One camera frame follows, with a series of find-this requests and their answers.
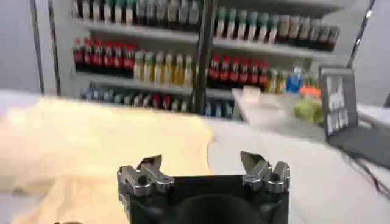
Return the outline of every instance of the blue bottle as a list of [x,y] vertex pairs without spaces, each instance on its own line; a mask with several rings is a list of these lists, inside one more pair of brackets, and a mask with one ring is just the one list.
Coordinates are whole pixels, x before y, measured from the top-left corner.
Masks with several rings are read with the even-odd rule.
[[295,67],[294,72],[287,77],[287,93],[299,93],[302,84],[302,68]]

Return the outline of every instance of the metal pole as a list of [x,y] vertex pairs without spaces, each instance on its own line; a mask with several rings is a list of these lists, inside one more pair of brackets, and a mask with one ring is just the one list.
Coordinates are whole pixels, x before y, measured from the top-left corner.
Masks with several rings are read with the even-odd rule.
[[193,89],[192,112],[203,114],[205,108],[207,68],[213,47],[214,24],[216,18],[217,0],[204,0],[202,9],[202,24],[197,45],[197,62],[199,74],[195,78]]

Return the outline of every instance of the yellow-green object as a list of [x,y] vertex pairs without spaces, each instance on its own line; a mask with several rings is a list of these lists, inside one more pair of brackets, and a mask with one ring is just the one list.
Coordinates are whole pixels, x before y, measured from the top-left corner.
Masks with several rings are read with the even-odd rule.
[[301,118],[305,121],[320,124],[324,121],[322,117],[321,102],[314,99],[304,99],[295,105],[295,117]]

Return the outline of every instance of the laptop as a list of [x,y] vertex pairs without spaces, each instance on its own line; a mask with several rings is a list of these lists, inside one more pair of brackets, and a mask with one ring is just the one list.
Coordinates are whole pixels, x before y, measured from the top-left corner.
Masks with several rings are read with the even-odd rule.
[[390,135],[358,124],[353,69],[320,67],[319,72],[327,142],[390,169]]

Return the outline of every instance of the store shelf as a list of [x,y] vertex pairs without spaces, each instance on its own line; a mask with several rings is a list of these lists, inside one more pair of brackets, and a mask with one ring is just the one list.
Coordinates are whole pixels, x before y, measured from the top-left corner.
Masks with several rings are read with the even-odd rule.
[[337,61],[348,59],[329,52],[321,52],[311,49],[303,49],[280,44],[263,44],[244,40],[230,40],[222,38],[214,38],[214,46],[227,49],[241,49],[253,52],[262,52],[267,54],[275,54],[287,57],[309,58],[320,61]]
[[234,100],[232,90],[227,89],[206,89],[206,97],[211,97],[215,99],[225,99],[225,100]]
[[116,33],[133,37],[146,37],[158,40],[181,41],[186,43],[197,43],[199,37],[196,33],[185,33],[146,26],[106,24],[97,21],[83,21],[72,19],[73,24],[83,29],[95,30],[100,32]]
[[162,93],[190,95],[193,90],[191,87],[140,82],[135,79],[115,77],[111,75],[94,74],[89,72],[75,72],[74,75],[77,79],[81,79],[87,82],[96,82],[105,85],[137,88],[142,89],[143,91],[156,91]]

